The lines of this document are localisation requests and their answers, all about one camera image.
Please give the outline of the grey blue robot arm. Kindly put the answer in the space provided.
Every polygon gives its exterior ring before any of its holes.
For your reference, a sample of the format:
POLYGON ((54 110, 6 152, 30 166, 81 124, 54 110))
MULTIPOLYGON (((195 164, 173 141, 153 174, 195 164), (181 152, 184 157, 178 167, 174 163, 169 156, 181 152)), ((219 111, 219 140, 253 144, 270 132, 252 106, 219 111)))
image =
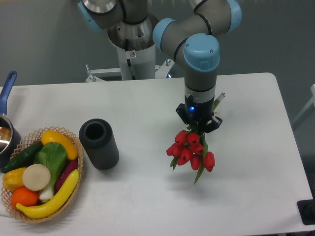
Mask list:
POLYGON ((182 121, 198 134, 219 128, 214 115, 220 45, 217 37, 239 26, 242 11, 234 0, 197 0, 182 22, 158 20, 145 0, 81 0, 78 9, 91 30, 107 31, 116 47, 123 80, 154 79, 160 50, 185 73, 182 121))

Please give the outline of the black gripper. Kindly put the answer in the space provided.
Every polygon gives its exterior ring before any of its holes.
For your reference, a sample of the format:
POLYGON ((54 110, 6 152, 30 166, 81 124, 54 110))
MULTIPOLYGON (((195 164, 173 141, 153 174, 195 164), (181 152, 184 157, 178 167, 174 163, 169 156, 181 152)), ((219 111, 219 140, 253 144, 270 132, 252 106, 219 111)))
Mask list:
POLYGON ((214 110, 214 96, 207 97, 206 101, 197 102, 197 97, 192 94, 185 94, 185 104, 180 103, 176 108, 184 124, 198 122, 204 124, 203 132, 210 133, 220 127, 222 119, 218 116, 212 116, 214 110))

